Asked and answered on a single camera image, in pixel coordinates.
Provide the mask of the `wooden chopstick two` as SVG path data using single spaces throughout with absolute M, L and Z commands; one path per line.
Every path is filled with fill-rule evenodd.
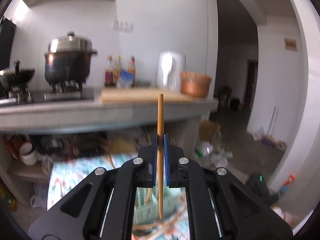
M 164 114 L 163 114 L 163 94 L 158 95 L 158 111 L 157 111 L 157 178 L 158 178 L 158 209 L 159 218 L 163 219 L 163 179 L 164 179 L 164 151 L 163 151 L 163 136 L 164 136 Z

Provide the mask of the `wooden chopstick one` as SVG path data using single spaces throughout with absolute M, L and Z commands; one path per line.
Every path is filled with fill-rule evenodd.
M 146 193 L 146 197 L 144 199 L 145 204 L 147 204 L 149 202 L 151 194 L 152 194 L 152 188 L 148 188 L 147 193 Z

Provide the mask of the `cardboard box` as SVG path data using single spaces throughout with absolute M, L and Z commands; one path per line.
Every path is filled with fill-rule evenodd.
M 221 126 L 218 122 L 204 120 L 199 126 L 199 140 L 213 142 L 220 128 Z

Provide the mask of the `green plastic utensil holder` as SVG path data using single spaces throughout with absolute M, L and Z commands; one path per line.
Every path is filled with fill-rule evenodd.
M 147 190 L 144 188 L 137 189 L 133 215 L 134 225 L 151 224 L 159 220 L 157 187 L 152 188 L 149 202 L 145 204 L 144 199 Z M 164 188 L 163 218 L 168 218 L 185 205 L 185 189 Z

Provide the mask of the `wooden cutting board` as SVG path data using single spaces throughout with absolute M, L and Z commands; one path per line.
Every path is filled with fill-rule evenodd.
M 129 104 L 158 102 L 159 94 L 163 94 L 163 101 L 167 103 L 193 103 L 195 98 L 189 95 L 157 88 L 108 88 L 101 91 L 103 104 Z

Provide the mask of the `white electric kettle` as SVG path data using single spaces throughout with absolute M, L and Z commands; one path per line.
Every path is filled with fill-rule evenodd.
M 158 88 L 180 92 L 180 73 L 185 71 L 186 56 L 174 51 L 160 53 L 156 85 Z

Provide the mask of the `sauce bottle red cap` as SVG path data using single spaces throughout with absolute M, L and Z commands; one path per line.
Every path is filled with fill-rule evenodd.
M 130 65 L 128 66 L 128 72 L 133 75 L 133 84 L 135 85 L 136 79 L 136 60 L 134 56 L 131 56 Z

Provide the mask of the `floral blue quilt cloth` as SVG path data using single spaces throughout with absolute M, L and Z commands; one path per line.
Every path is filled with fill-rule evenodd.
M 53 207 L 61 198 L 75 188 L 76 185 L 78 185 L 96 168 L 104 167 L 108 171 L 114 168 L 120 168 L 123 163 L 135 157 L 137 157 L 137 153 L 132 152 L 55 162 L 49 180 L 47 210 Z M 149 228 L 135 230 L 132 234 L 132 239 L 143 239 L 144 237 L 161 229 L 163 226 L 171 225 L 172 223 L 180 220 L 186 220 L 187 225 L 189 226 L 186 207 L 187 203 L 180 210 L 176 211 L 168 218 L 165 218 L 159 225 L 155 225 L 159 220 L 151 224 L 144 224 L 148 225 Z

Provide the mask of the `stacked white bowls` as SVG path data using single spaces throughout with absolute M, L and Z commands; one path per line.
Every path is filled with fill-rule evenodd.
M 27 166 L 33 166 L 38 162 L 37 150 L 32 142 L 27 141 L 19 149 L 22 162 Z

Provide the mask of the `black stock pot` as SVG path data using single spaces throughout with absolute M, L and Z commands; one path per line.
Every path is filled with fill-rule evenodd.
M 91 58 L 97 54 L 90 39 L 73 31 L 53 39 L 44 53 L 46 81 L 50 85 L 64 81 L 85 83 L 90 73 Z

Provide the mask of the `black wok pan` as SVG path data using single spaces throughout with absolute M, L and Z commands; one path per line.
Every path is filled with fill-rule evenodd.
M 1 85 L 6 91 L 15 87 L 25 88 L 34 73 L 34 68 L 21 68 L 20 61 L 15 61 L 14 69 L 1 70 Z

